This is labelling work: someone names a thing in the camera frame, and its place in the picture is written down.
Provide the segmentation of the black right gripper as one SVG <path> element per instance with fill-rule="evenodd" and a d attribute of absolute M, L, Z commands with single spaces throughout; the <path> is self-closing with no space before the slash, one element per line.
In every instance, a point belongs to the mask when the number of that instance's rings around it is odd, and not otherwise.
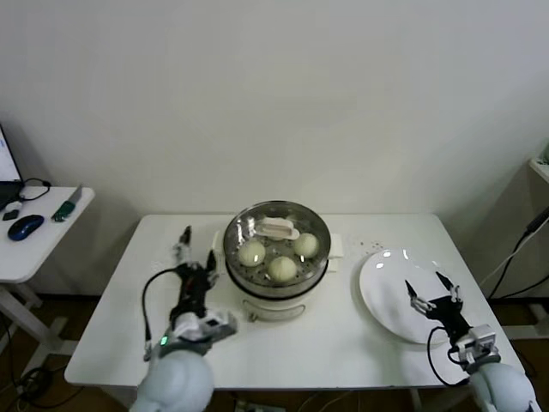
<path fill-rule="evenodd" d="M 462 316 L 463 302 L 460 287 L 439 271 L 437 278 L 443 284 L 450 296 L 444 296 L 430 302 L 419 297 L 412 285 L 405 281 L 411 307 L 418 313 L 425 313 L 430 320 L 438 321 L 447 332 L 449 339 L 461 339 L 471 326 Z"/>

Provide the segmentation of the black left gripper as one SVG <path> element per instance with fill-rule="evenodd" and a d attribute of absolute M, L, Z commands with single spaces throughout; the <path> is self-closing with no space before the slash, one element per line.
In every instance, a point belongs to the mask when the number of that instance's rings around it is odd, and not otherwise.
<path fill-rule="evenodd" d="M 206 267 L 192 263 L 191 237 L 192 227 L 187 226 L 173 247 L 176 274 L 181 280 L 178 303 L 173 308 L 174 318 L 185 313 L 194 313 L 204 318 L 207 313 L 206 294 L 219 278 L 214 250 L 209 251 Z"/>

